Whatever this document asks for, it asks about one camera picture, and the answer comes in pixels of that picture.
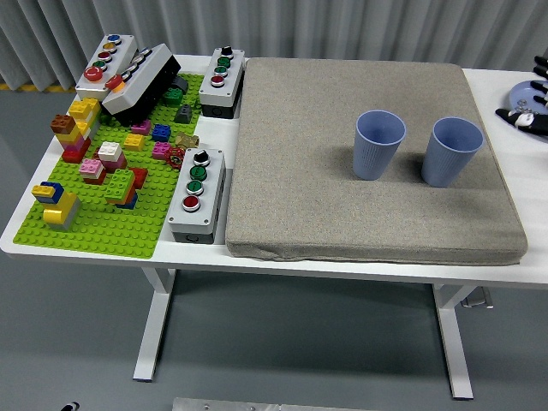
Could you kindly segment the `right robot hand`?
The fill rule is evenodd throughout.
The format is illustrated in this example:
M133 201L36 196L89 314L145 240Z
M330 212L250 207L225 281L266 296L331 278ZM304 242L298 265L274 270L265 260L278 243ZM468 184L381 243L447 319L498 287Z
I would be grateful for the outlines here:
M547 137L547 58L536 56L533 72L542 80L526 80L509 92L510 109L500 108L496 114L528 134Z

